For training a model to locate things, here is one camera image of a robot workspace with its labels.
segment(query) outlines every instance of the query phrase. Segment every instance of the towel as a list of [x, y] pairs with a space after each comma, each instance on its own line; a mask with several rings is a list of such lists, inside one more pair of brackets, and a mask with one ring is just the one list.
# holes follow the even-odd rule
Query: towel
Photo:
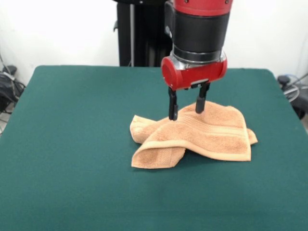
[[134, 116], [130, 132], [135, 142], [142, 143], [131, 163], [139, 168], [174, 167], [185, 149], [216, 160], [250, 161], [250, 145], [257, 143], [239, 110], [209, 101], [201, 114], [195, 112], [195, 103], [184, 107], [177, 121]]

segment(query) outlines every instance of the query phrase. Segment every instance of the white wall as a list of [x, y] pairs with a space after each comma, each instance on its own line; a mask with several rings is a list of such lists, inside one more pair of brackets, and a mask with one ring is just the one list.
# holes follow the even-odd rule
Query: white wall
[[0, 0], [0, 46], [27, 83], [42, 64], [118, 65], [116, 2]]
[[[234, 0], [229, 67], [308, 71], [307, 0]], [[0, 0], [0, 46], [27, 83], [41, 64], [118, 65], [112, 0]]]

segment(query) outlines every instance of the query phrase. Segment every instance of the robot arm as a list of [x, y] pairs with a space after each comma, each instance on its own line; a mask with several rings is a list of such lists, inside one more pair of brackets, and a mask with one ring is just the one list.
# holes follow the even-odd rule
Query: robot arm
[[172, 38], [171, 55], [162, 60], [169, 86], [169, 119], [177, 120], [176, 91], [200, 86], [196, 113], [202, 113], [212, 81], [227, 71], [222, 51], [232, 0], [169, 0], [165, 3], [165, 33]]

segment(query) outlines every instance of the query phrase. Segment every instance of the red cylinder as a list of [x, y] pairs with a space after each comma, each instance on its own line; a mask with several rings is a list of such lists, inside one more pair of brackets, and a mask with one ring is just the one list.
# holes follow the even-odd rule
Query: red cylinder
[[233, 0], [174, 0], [174, 8], [196, 16], [219, 16], [230, 12]]

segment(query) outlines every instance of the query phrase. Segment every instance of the green table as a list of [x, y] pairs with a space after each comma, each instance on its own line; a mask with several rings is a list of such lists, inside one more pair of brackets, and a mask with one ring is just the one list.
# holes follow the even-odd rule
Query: green table
[[[196, 95], [179, 92], [180, 107]], [[136, 169], [133, 116], [168, 112], [160, 69], [37, 68], [0, 138], [0, 231], [306, 231], [307, 135], [274, 76], [228, 70], [208, 99], [243, 112], [251, 162], [187, 151]]]

